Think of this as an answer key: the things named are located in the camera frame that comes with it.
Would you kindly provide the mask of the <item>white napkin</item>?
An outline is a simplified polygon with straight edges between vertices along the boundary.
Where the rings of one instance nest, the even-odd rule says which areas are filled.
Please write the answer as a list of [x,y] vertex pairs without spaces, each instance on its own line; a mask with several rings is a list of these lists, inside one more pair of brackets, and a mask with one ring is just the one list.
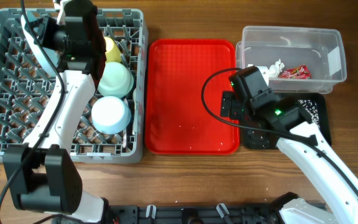
[[277,78],[279,74],[282,73],[282,70],[284,69],[285,64],[278,59],[273,65],[269,67],[269,77],[270,78]]

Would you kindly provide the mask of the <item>yellow cup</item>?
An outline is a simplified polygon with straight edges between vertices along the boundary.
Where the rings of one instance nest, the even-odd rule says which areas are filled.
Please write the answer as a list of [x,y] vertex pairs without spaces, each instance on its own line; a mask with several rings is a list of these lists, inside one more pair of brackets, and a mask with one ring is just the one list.
[[115,41],[110,37],[104,37],[106,44],[106,61],[121,63],[121,51]]

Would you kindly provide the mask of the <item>light blue plate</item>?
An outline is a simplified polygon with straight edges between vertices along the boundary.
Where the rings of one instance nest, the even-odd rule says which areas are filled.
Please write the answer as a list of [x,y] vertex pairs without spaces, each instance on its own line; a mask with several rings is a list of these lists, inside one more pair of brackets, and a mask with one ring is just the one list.
[[[25,24],[26,22],[24,16],[21,16],[22,30],[34,57],[37,59],[40,66],[49,76],[56,77],[56,73],[54,72],[53,68],[47,62],[47,59],[45,58],[39,47],[34,43],[34,38],[30,35],[28,31],[26,31]],[[60,58],[59,54],[57,54],[54,50],[45,47],[44,47],[44,51],[48,55],[49,59],[52,61],[54,66],[57,67],[58,60]]]

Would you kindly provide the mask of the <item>green bowl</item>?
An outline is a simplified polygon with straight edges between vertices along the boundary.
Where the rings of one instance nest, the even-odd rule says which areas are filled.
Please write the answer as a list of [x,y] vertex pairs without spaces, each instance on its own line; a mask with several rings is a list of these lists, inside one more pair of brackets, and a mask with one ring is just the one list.
[[134,78],[130,70],[118,62],[108,62],[98,85],[103,96],[126,96],[133,87]]

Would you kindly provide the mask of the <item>red snack wrapper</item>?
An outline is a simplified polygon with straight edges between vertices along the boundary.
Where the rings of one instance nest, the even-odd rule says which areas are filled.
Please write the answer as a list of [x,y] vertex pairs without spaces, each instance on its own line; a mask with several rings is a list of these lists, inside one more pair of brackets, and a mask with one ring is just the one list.
[[300,65],[298,67],[285,70],[284,72],[279,74],[278,77],[307,80],[311,78],[311,72],[306,65]]

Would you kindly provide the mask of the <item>food scraps and rice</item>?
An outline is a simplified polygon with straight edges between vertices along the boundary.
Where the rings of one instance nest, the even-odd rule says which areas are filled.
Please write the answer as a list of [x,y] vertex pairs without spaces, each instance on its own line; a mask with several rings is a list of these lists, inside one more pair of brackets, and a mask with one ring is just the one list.
[[312,100],[298,100],[298,102],[304,107],[311,115],[314,123],[319,124],[318,107],[315,101]]

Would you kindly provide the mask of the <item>small light blue bowl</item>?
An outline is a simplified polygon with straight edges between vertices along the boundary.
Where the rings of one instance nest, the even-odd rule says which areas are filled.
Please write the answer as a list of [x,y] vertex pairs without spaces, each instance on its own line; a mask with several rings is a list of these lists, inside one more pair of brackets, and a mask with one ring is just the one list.
[[116,134],[128,126],[131,120],[129,106],[120,98],[105,96],[98,99],[92,109],[92,124],[104,134]]

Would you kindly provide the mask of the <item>white plastic fork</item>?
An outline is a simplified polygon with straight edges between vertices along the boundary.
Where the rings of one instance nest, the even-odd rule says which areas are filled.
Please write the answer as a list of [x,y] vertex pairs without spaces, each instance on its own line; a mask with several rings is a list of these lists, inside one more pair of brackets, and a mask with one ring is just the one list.
[[125,127],[122,130],[122,146],[123,146],[123,148],[126,148],[127,147],[127,126],[129,124],[129,121],[131,120],[131,111],[130,111],[129,104],[128,104],[128,101],[126,98],[123,100],[123,103],[124,103],[124,117],[123,118],[124,118]]

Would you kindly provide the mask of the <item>white plastic spoon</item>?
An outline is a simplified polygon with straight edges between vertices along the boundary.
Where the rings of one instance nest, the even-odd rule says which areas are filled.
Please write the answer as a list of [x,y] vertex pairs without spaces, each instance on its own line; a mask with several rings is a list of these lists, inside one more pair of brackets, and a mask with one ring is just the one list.
[[133,107],[134,107],[134,114],[133,114],[133,121],[132,121],[132,135],[135,136],[135,127],[136,127],[136,88],[134,88],[132,92],[132,100],[133,100]]

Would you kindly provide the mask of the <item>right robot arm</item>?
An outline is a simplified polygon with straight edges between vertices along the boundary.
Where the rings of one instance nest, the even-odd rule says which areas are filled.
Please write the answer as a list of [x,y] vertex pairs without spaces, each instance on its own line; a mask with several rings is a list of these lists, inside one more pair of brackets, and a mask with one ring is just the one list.
[[292,96],[278,97],[255,66],[229,68],[234,95],[261,131],[306,175],[340,223],[358,223],[358,178],[334,152],[307,110]]

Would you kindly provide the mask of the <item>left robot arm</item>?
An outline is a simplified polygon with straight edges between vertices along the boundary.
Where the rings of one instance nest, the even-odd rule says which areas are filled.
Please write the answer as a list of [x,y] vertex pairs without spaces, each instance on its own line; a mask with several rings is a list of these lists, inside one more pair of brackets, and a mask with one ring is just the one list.
[[79,223],[107,223],[108,201],[83,189],[70,157],[80,118],[94,96],[106,64],[98,9],[89,0],[55,1],[57,18],[21,17],[27,43],[41,67],[56,76],[37,124],[20,145],[9,146],[2,162],[3,194],[18,210],[46,213]]

